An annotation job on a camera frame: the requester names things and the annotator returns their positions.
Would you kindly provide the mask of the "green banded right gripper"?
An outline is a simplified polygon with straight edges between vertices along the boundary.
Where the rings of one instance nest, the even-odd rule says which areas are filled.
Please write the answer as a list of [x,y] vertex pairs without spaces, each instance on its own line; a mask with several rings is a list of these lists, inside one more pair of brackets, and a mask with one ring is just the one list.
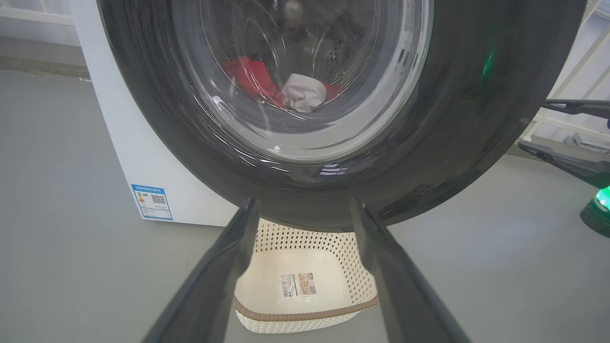
[[[570,115],[587,114],[601,119],[610,119],[609,100],[547,99],[543,108]],[[590,161],[578,158],[555,152],[549,146],[529,141],[519,142],[518,147],[543,162],[599,189],[595,197],[582,208],[579,216],[591,230],[604,237],[610,237],[610,163],[608,161]]]

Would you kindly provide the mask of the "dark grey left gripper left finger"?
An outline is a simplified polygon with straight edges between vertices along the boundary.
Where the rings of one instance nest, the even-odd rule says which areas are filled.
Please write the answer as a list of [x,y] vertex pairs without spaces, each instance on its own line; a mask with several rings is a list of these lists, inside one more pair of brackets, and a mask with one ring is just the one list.
[[248,269],[259,223],[259,202],[240,206],[196,264],[144,343],[222,343],[238,278]]

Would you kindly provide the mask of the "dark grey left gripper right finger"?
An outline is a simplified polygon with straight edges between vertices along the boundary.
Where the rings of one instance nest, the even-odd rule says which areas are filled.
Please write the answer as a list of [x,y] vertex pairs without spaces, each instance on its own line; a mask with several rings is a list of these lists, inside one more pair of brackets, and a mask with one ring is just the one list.
[[350,212],[360,261],[373,275],[390,343],[470,339],[381,219],[359,198]]

